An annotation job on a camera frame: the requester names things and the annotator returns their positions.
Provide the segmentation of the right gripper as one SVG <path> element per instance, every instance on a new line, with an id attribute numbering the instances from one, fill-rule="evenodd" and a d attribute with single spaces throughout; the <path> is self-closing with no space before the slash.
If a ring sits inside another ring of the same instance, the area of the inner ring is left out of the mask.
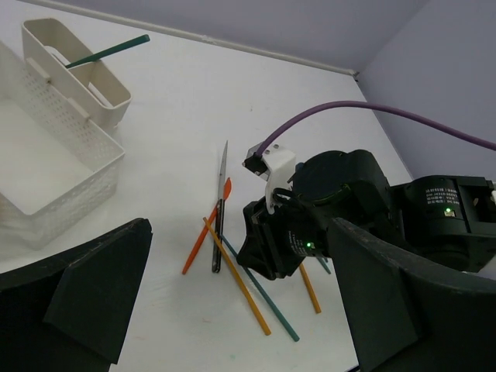
<path id="1" fill-rule="evenodd" d="M 275 191 L 274 213 L 265 198 L 243 208 L 246 237 L 236 261 L 271 281 L 291 276 L 306 257 L 329 258 L 326 230 L 292 191 Z"/>

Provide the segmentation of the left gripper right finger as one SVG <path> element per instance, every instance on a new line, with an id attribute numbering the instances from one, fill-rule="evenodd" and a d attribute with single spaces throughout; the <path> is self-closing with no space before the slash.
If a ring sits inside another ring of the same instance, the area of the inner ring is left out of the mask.
<path id="1" fill-rule="evenodd" d="M 493 371 L 495 282 L 386 243 L 344 219 L 329 251 L 362 371 Z"/>

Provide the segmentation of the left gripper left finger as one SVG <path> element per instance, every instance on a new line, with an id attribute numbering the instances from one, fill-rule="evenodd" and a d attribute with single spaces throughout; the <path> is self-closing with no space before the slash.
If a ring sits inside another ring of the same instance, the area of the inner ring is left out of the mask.
<path id="1" fill-rule="evenodd" d="M 138 218 L 1 275 L 3 371 L 108 371 L 118 363 L 152 243 Z"/>

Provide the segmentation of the teal chopstick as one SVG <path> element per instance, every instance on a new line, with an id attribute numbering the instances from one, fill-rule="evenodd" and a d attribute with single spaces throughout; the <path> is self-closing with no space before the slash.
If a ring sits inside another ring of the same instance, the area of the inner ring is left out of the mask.
<path id="1" fill-rule="evenodd" d="M 255 288 L 259 291 L 260 295 L 264 299 L 264 301 L 268 304 L 274 315 L 277 317 L 278 321 L 285 328 L 289 336 L 295 341 L 298 342 L 300 340 L 299 335 L 295 332 L 289 321 L 284 317 L 280 309 L 276 306 L 274 301 L 270 298 L 269 294 L 265 291 L 264 287 L 260 284 L 260 282 L 255 278 L 255 276 L 250 272 L 246 267 L 242 267 L 245 271 L 247 277 L 252 281 Z"/>
<path id="2" fill-rule="evenodd" d="M 67 64 L 65 67 L 67 69 L 71 69 L 73 67 L 78 67 L 78 66 L 81 66 L 83 64 L 96 62 L 98 60 L 101 60 L 102 58 L 109 57 L 113 54 L 122 52 L 124 50 L 128 50 L 128 49 L 133 48 L 133 47 L 137 47 L 139 45 L 142 45 L 142 44 L 148 43 L 148 42 L 150 42 L 150 36 L 148 34 L 144 34 L 144 35 L 138 36 L 134 39 L 127 40 L 126 42 L 117 44 L 115 46 L 111 46 L 111 47 L 109 47 L 105 50 L 99 51 L 97 53 L 93 53 L 92 55 L 83 57 L 80 60 L 77 60 L 75 62 L 71 62 L 71 63 Z"/>

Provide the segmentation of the steel knife black handle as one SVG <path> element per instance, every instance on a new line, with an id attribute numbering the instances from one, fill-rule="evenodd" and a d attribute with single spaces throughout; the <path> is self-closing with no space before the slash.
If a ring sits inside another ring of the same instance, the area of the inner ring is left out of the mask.
<path id="1" fill-rule="evenodd" d="M 215 234 L 218 239 L 221 239 L 220 234 L 223 230 L 224 221 L 224 207 L 225 207 L 225 197 L 224 197 L 224 186 L 226 182 L 226 163 L 227 163 L 227 153 L 228 153 L 228 141 L 226 141 L 224 150 L 222 153 L 222 159 L 219 168 L 219 182 L 218 182 L 218 201 L 216 205 L 217 215 L 215 217 Z M 214 243 L 214 248 L 212 251 L 212 273 L 218 273 L 221 268 L 222 254 Z"/>

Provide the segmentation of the orange chopstick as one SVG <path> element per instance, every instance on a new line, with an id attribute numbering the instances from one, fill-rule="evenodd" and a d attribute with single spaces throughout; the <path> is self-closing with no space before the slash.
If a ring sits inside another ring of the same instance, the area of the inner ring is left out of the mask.
<path id="1" fill-rule="evenodd" d="M 239 289 L 243 293 L 244 298 L 246 299 L 246 302 L 248 303 L 251 312 L 253 313 L 255 319 L 257 320 L 259 326 L 261 327 L 263 334 L 265 336 L 270 336 L 272 334 L 269 325 L 267 324 L 266 320 L 264 319 L 262 313 L 260 312 L 256 302 L 253 300 L 253 297 L 251 296 L 250 292 L 248 291 L 246 285 L 243 282 L 243 279 L 240 277 L 239 272 L 235 268 L 233 262 L 230 260 L 228 253 L 226 252 L 224 246 L 222 245 L 220 239 L 218 239 L 217 235 L 215 234 L 214 229 L 212 228 L 210 222 L 206 217 L 203 218 L 203 222 L 205 224 L 205 227 L 208 229 L 210 232 L 214 242 L 216 243 L 217 247 L 219 248 L 223 260 L 226 262 L 229 271 L 234 278 L 235 282 L 237 283 Z"/>
<path id="2" fill-rule="evenodd" d="M 313 308 L 314 308 L 314 310 L 315 310 L 315 313 L 316 313 L 316 314 L 320 314 L 320 313 L 322 312 L 322 310 L 321 310 L 321 306 L 320 306 L 320 304 L 319 304 L 319 300 L 318 300 L 318 299 L 317 299 L 317 297 L 316 297 L 315 290 L 314 290 L 314 288 L 313 288 L 313 286 L 312 286 L 312 283 L 311 283 L 311 281 L 310 281 L 310 279 L 309 279 L 309 276 L 308 276 L 307 270 L 305 269 L 305 266 L 304 266 L 304 264 L 303 264 L 303 263 L 301 263 L 301 264 L 299 265 L 299 271 L 300 271 L 300 273 L 301 273 L 301 277 L 302 277 L 302 279 L 303 279 L 303 281 L 304 281 L 304 284 L 305 284 L 306 290 L 307 290 L 307 292 L 308 292 L 308 296 L 309 296 L 310 301 L 311 301 L 311 303 L 312 303 L 312 306 L 313 306 Z"/>

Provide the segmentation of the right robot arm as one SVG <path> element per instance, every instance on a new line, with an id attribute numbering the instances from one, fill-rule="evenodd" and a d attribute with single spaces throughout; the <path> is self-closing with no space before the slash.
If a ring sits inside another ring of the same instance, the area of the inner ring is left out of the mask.
<path id="1" fill-rule="evenodd" d="M 244 166 L 266 187 L 243 210 L 237 261 L 267 279 L 292 275 L 306 257 L 331 257 L 336 218 L 459 271 L 478 272 L 495 255 L 495 187 L 483 177 L 434 175 L 393 186 L 366 150 L 298 163 L 275 147 L 251 151 Z"/>

